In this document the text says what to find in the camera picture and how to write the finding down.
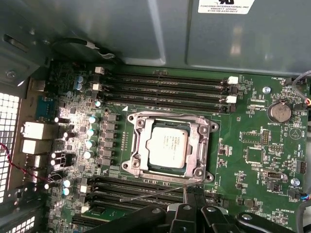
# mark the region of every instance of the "sticker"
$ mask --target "sticker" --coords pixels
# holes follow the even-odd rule
[[[255,0],[200,0],[199,13],[246,15]]]

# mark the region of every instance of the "cable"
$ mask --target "cable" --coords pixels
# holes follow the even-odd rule
[[[63,45],[63,44],[78,44],[78,45],[84,45],[85,47],[88,47],[92,50],[95,50],[103,59],[110,60],[115,64],[123,64],[123,61],[116,57],[115,54],[113,54],[109,49],[103,48],[99,45],[95,45],[92,42],[78,39],[78,38],[62,38],[57,41],[55,41],[51,48],[52,50],[55,50],[56,46]]]
[[[307,71],[307,72],[305,72],[305,73],[303,73],[303,74],[301,74],[301,75],[299,75],[294,81],[293,81],[293,84],[292,84],[292,86],[293,86],[293,90],[297,93],[297,95],[299,95],[303,100],[304,100],[304,102],[306,102],[307,103],[307,97],[301,92],[301,91],[299,91],[298,90],[298,88],[297,88],[297,86],[296,86],[296,84],[300,81],[300,80],[303,80],[304,78],[306,78],[308,75],[310,75],[311,74],[311,70],[309,70],[309,71]]]
[[[9,163],[11,166],[17,168],[18,170],[21,170],[24,174],[28,174],[28,175],[30,175],[30,176],[32,176],[32,177],[35,177],[36,179],[39,179],[39,180],[42,180],[42,181],[48,181],[46,178],[36,176],[36,175],[30,173],[28,170],[26,170],[26,169],[24,169],[24,168],[22,168],[22,167],[20,167],[20,166],[18,166],[18,165],[16,165],[16,164],[14,164],[14,163],[12,162],[12,158],[11,158],[9,149],[8,149],[4,144],[2,144],[1,142],[0,142],[0,146],[5,150],[8,163]]]

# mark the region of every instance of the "red wire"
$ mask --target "red wire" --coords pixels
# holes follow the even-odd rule
[[[24,169],[24,168],[22,168],[22,167],[20,167],[20,166],[18,166],[18,165],[16,165],[16,164],[14,164],[14,163],[12,162],[12,158],[11,158],[9,149],[8,149],[4,144],[2,144],[1,142],[0,142],[0,146],[1,146],[2,148],[5,149],[8,162],[9,162],[9,164],[10,164],[11,166],[17,168],[18,170],[21,170],[24,174],[28,174],[28,175],[30,175],[30,176],[32,176],[32,177],[35,177],[35,178],[37,178],[37,179],[39,179],[39,180],[42,180],[42,181],[48,181],[46,178],[36,176],[36,175],[30,173],[29,171],[27,171],[26,169]]]

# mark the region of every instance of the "black cable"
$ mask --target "black cable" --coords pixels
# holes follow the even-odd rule
[[[116,57],[115,54],[113,54],[109,49],[103,48],[99,45],[95,45],[92,42],[78,39],[78,38],[62,38],[54,43],[52,43],[51,48],[52,50],[55,50],[55,47],[63,44],[78,44],[78,45],[83,45],[86,46],[92,50],[95,50],[103,59],[112,61],[115,64],[122,64],[122,60]]]
[[[298,90],[298,88],[297,88],[296,85],[297,85],[297,83],[298,83],[300,80],[306,78],[306,77],[307,77],[308,75],[310,75],[310,74],[311,74],[311,70],[309,70],[309,71],[307,71],[307,72],[305,72],[305,73],[299,75],[299,76],[293,81],[293,84],[292,84],[293,90],[304,100],[304,102],[307,100],[307,97],[306,97],[301,91]]]

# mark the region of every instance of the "electrolytic capacitor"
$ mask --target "electrolytic capacitor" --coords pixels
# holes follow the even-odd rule
[[[68,196],[68,195],[70,194],[70,190],[69,190],[68,188],[64,188],[64,189],[63,189],[63,194],[64,194],[65,196]]]
[[[57,187],[57,183],[56,182],[50,182],[50,183],[46,183],[44,185],[44,189],[48,190],[49,188],[54,188]]]
[[[86,78],[84,78],[83,76],[79,76],[77,78],[77,83],[86,84]]]
[[[63,185],[64,185],[65,188],[69,188],[69,187],[73,186],[73,179],[65,180],[63,182]]]
[[[61,158],[61,157],[64,157],[64,154],[62,152],[54,152],[51,154],[51,158],[52,159],[58,159],[58,158]]]
[[[92,137],[92,136],[96,136],[97,135],[97,130],[95,129],[89,129],[86,134],[89,136],[89,137]]]
[[[64,138],[71,138],[75,137],[75,134],[73,132],[64,132]]]
[[[97,108],[103,108],[103,107],[104,107],[104,103],[103,103],[103,102],[100,102],[100,101],[96,101],[96,102],[95,102],[95,106],[96,106]]]
[[[86,90],[86,87],[81,83],[78,83],[76,89],[80,92],[84,92]]]
[[[70,119],[55,117],[54,122],[67,124],[67,123],[70,123]]]
[[[54,165],[64,164],[65,161],[66,161],[65,158],[60,158],[60,159],[55,159],[55,160],[53,159],[51,160],[50,164],[54,166]]]
[[[94,124],[94,123],[98,123],[99,119],[96,116],[90,116],[88,121],[89,121],[90,124]]]
[[[91,150],[84,152],[83,157],[85,159],[90,159],[91,157],[93,157],[95,155],[95,153]]]
[[[86,148],[88,148],[88,149],[95,147],[95,146],[96,146],[96,142],[93,140],[86,142]]]

